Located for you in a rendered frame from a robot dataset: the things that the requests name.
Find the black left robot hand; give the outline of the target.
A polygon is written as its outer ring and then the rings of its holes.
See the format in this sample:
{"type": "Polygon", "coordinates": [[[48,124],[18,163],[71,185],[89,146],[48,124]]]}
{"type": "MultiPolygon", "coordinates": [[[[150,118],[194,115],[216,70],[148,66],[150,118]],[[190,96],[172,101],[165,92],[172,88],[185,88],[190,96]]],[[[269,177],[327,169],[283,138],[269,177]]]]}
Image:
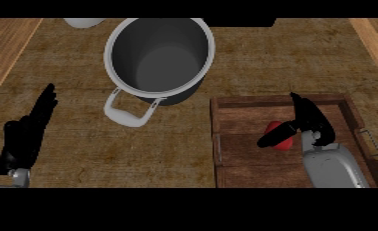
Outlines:
{"type": "Polygon", "coordinates": [[[4,126],[5,144],[0,152],[0,175],[20,168],[30,169],[38,161],[45,130],[58,105],[55,85],[49,84],[33,110],[20,120],[4,126]]]}

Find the grey metal pot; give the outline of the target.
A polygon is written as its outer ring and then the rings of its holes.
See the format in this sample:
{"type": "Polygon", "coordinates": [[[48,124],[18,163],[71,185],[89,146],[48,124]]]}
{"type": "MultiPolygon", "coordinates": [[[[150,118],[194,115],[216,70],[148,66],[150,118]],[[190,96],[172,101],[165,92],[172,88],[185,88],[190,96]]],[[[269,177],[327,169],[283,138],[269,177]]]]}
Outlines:
{"type": "Polygon", "coordinates": [[[212,29],[201,18],[129,18],[114,29],[104,64],[117,92],[151,104],[138,117],[104,106],[108,118],[128,127],[147,124],[159,106],[182,103],[197,92],[216,53],[212,29]]]}

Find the brown wooden tray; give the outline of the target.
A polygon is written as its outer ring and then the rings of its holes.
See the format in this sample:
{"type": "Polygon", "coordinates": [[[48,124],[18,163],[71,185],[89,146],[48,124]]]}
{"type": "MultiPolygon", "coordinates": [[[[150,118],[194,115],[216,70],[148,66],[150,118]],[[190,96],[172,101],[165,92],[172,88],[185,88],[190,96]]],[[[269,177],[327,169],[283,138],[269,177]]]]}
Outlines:
{"type": "MultiPolygon", "coordinates": [[[[351,150],[368,184],[378,187],[378,160],[371,156],[361,130],[365,128],[352,98],[346,94],[305,96],[318,105],[334,127],[337,139],[351,150]]],[[[274,121],[296,118],[293,99],[280,96],[219,97],[212,100],[212,136],[216,185],[231,187],[309,188],[303,166],[302,139],[287,151],[260,148],[258,141],[274,121]]]]}

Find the red tomato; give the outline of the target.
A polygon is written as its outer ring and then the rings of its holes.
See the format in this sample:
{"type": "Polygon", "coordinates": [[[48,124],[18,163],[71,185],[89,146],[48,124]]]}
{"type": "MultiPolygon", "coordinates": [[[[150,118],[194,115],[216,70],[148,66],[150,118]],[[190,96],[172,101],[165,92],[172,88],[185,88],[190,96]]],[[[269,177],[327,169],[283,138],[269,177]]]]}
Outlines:
{"type": "Polygon", "coordinates": [[[280,151],[289,151],[293,148],[296,135],[294,128],[289,122],[272,121],[265,131],[269,146],[280,151]]]}

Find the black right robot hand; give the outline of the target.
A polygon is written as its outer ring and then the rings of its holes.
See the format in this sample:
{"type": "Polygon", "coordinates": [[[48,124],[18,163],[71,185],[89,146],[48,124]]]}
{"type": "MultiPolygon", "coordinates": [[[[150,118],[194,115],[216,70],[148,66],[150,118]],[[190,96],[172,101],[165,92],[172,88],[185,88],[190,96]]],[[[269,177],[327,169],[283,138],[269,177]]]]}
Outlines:
{"type": "MultiPolygon", "coordinates": [[[[297,130],[318,133],[320,136],[315,138],[312,145],[315,147],[324,147],[336,141],[333,125],[314,101],[302,97],[297,93],[291,93],[290,96],[294,103],[296,119],[287,122],[294,128],[296,134],[297,130]]],[[[265,135],[258,141],[258,146],[260,148],[271,147],[265,135]]]]}

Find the white round object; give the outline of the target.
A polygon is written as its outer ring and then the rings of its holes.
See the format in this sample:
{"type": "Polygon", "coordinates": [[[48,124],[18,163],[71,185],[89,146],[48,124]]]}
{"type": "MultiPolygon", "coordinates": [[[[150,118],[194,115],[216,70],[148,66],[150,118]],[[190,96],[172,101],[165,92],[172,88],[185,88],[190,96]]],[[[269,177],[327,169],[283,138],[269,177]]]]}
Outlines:
{"type": "Polygon", "coordinates": [[[91,28],[105,21],[104,18],[66,18],[66,22],[74,28],[91,28]]]}

